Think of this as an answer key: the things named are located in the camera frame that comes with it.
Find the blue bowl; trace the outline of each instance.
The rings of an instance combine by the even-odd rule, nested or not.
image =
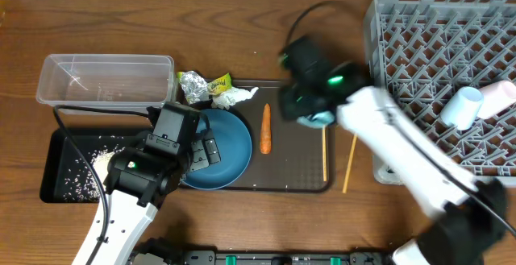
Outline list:
[[[237,180],[248,167],[252,153],[251,135],[245,124],[230,112],[219,109],[201,112],[210,120],[221,161],[188,173],[183,183],[204,190],[223,188]],[[197,131],[205,128],[206,124],[200,121]]]

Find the orange carrot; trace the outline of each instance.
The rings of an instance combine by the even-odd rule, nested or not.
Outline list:
[[[263,154],[271,152],[271,106],[265,104],[264,117],[261,120],[260,151]]]

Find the gray basket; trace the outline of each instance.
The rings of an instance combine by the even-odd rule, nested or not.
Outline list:
[[[366,62],[377,85],[461,167],[516,186],[516,106],[469,130],[439,113],[463,86],[516,80],[516,0],[374,0],[364,19]],[[375,178],[400,184],[374,156]]]

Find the white cup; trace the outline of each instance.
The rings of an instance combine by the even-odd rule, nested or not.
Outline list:
[[[511,81],[492,83],[480,91],[484,95],[484,104],[477,116],[482,119],[489,119],[516,102],[516,85]]]
[[[483,102],[484,96],[481,91],[473,87],[462,87],[444,106],[440,115],[441,120],[447,126],[467,130],[475,121]]]

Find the lattice basket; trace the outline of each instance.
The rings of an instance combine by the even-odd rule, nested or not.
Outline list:
[[[364,19],[366,60],[377,85],[461,167],[516,187],[516,105],[446,127],[439,113],[463,86],[516,81],[516,0],[374,0]],[[379,158],[375,178],[400,180]]]

